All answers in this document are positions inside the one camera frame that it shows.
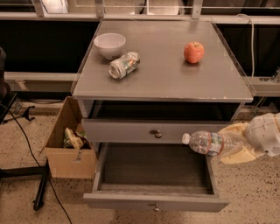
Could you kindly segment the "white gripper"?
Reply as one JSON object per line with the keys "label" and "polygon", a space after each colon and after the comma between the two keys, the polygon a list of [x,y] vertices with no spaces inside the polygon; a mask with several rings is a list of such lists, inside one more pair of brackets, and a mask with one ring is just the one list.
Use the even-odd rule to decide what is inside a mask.
{"label": "white gripper", "polygon": [[226,165],[247,163],[256,160],[265,152],[270,157],[280,155],[280,113],[259,115],[249,123],[237,122],[220,130],[220,133],[233,131],[244,135],[254,148],[243,147],[235,154],[221,157]]}

